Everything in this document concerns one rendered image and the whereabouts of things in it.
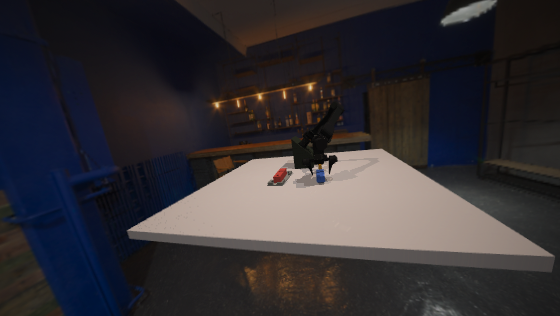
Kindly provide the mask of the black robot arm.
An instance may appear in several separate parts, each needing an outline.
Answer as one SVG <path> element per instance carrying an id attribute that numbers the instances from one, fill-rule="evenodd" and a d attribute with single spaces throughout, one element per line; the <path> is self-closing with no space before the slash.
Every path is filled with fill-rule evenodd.
<path id="1" fill-rule="evenodd" d="M 315 127 L 310 128 L 303 134 L 304 138 L 298 144 L 305 149 L 311 142 L 314 149 L 325 150 L 327 148 L 327 143 L 329 143 L 333 137 L 334 126 L 344 111 L 344 106 L 337 101 L 333 101 L 329 107 L 328 113 Z M 323 151 L 321 151 L 321 153 L 314 153 L 315 165 L 322 165 L 325 161 L 327 161 L 327 154 L 324 154 Z"/>

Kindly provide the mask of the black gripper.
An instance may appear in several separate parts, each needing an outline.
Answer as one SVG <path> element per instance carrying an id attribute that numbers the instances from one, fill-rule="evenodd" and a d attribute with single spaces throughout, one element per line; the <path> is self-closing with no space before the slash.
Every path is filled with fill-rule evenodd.
<path id="1" fill-rule="evenodd" d="M 316 152 L 317 152 L 317 153 L 321 153 L 321 151 L 324 152 L 324 150 L 318 150 L 317 148 L 316 148 L 316 149 L 313 148 L 313 154 L 316 153 Z M 331 155 L 331 156 L 329 156 L 329 157 L 327 158 L 327 161 L 329 161 L 329 174 L 330 174 L 332 165 L 335 164 L 335 162 L 338 162 L 337 156 L 336 156 L 336 155 Z M 314 162 L 314 159 L 303 158 L 303 160 L 302 160 L 302 164 L 305 165 L 305 166 L 307 166 L 307 167 L 309 168 L 309 170 L 310 170 L 310 172 L 311 172 L 311 174 L 312 174 L 312 176 L 313 176 L 313 171 L 312 171 L 312 167 L 311 167 L 311 162 Z"/>

